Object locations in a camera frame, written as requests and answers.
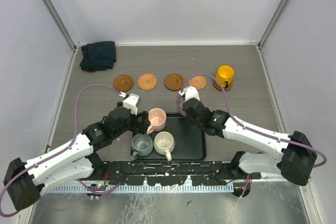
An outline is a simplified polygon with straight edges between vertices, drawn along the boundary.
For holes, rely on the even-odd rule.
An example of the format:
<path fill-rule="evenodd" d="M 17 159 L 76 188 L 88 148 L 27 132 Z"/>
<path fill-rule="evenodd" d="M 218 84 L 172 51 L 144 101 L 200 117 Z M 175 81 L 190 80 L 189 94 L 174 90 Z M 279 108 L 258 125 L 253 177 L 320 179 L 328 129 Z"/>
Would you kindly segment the pink ceramic mug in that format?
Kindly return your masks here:
<path fill-rule="evenodd" d="M 151 109 L 149 111 L 148 119 L 150 121 L 150 126 L 147 129 L 147 134 L 164 130 L 166 126 L 166 113 L 162 109 Z"/>

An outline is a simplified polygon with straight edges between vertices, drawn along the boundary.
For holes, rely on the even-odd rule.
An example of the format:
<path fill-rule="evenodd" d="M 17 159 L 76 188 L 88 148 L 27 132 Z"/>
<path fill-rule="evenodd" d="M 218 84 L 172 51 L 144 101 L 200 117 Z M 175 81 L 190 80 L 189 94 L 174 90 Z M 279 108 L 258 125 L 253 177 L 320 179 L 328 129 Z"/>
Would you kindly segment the grey ceramic mug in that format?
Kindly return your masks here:
<path fill-rule="evenodd" d="M 131 160 L 134 161 L 138 157 L 148 156 L 153 150 L 153 140 L 147 134 L 136 134 L 131 142 Z"/>

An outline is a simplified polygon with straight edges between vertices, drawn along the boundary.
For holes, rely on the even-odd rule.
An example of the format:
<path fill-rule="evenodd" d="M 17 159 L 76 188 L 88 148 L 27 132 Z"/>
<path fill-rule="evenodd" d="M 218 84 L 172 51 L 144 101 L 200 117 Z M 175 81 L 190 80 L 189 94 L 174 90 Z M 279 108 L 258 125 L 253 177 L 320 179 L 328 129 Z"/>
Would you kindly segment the woven cork coaster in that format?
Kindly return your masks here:
<path fill-rule="evenodd" d="M 157 85 L 157 78 L 155 75 L 146 73 L 139 77 L 138 86 L 142 90 L 152 90 Z"/>
<path fill-rule="evenodd" d="M 193 86 L 197 90 L 203 89 L 206 87 L 206 79 L 202 75 L 195 76 L 188 81 L 190 86 Z"/>

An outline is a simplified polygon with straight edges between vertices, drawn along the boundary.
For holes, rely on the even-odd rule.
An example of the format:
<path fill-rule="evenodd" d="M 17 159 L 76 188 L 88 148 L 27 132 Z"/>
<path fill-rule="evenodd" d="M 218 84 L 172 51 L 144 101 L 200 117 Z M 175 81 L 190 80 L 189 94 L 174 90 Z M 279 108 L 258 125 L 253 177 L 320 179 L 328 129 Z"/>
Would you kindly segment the brown wooden coaster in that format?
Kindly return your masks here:
<path fill-rule="evenodd" d="M 171 91 L 180 90 L 184 85 L 184 78 L 178 73 L 171 73 L 165 77 L 164 85 Z"/>
<path fill-rule="evenodd" d="M 121 92 L 129 91 L 134 85 L 133 78 L 130 75 L 122 74 L 115 78 L 113 87 Z"/>
<path fill-rule="evenodd" d="M 232 86 L 233 86 L 233 80 L 231 80 L 231 81 L 224 80 L 223 82 L 224 82 L 224 84 L 225 84 L 225 85 L 223 86 L 224 90 L 225 90 L 225 91 L 229 91 L 229 90 L 232 88 Z M 213 86 L 214 86 L 217 90 L 219 90 L 219 91 L 222 90 L 221 87 L 220 87 L 220 85 L 219 85 L 215 80 L 212 81 L 212 84 L 213 84 Z"/>

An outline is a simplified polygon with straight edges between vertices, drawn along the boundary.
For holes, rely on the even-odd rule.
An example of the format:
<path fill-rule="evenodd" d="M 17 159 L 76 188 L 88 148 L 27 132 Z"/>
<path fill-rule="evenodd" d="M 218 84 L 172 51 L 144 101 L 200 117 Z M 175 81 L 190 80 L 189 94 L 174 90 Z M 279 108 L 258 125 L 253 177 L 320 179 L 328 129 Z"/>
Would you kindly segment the cream ceramic mug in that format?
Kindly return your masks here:
<path fill-rule="evenodd" d="M 175 139 L 169 132 L 160 132 L 153 141 L 154 149 L 160 155 L 164 155 L 168 161 L 172 160 L 172 152 L 175 149 Z"/>

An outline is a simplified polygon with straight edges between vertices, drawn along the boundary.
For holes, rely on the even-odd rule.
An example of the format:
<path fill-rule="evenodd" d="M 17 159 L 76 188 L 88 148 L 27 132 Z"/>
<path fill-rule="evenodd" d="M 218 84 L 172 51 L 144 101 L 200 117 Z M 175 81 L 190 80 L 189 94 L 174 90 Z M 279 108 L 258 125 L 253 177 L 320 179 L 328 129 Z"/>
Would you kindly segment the yellow glass mug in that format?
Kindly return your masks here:
<path fill-rule="evenodd" d="M 215 78 L 228 90 L 232 86 L 233 77 L 235 76 L 235 70 L 229 65 L 222 65 L 218 67 Z"/>

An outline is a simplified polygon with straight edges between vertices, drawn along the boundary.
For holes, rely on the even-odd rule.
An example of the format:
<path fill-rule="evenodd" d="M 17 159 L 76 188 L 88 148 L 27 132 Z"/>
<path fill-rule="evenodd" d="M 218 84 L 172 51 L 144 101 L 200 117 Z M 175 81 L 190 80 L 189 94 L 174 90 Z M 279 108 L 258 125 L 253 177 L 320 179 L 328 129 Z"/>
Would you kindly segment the purple ceramic mug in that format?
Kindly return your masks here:
<path fill-rule="evenodd" d="M 183 103 L 185 102 L 184 97 L 182 97 L 180 94 L 177 95 L 176 97 L 176 104 L 179 109 L 179 113 L 182 116 L 186 116 L 185 112 L 183 111 Z"/>

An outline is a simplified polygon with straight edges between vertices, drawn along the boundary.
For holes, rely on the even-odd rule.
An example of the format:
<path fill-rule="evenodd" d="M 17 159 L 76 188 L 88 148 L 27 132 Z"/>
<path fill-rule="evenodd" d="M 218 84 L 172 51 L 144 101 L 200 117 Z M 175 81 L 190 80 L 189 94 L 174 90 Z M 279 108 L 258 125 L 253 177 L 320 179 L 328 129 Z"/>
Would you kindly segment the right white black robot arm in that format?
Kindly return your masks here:
<path fill-rule="evenodd" d="M 279 174 L 287 181 L 305 186 L 317 159 L 308 138 L 301 132 L 291 135 L 270 131 L 244 122 L 222 110 L 211 111 L 191 98 L 182 104 L 187 118 L 211 136 L 236 140 L 261 150 L 260 154 L 237 152 L 230 172 L 241 179 L 247 174 Z"/>

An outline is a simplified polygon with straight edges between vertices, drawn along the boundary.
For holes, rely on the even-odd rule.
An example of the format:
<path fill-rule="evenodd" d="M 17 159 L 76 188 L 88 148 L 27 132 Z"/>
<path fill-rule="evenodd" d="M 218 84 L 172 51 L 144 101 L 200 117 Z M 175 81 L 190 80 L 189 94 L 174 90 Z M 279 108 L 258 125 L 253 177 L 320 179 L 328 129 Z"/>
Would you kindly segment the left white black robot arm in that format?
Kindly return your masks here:
<path fill-rule="evenodd" d="M 98 150 L 129 131 L 145 134 L 150 126 L 147 111 L 133 114 L 118 105 L 99 122 L 90 124 L 71 141 L 33 159 L 12 160 L 4 177 L 4 189 L 17 212 L 33 205 L 44 193 L 63 183 L 91 177 L 101 179 L 105 167 Z"/>

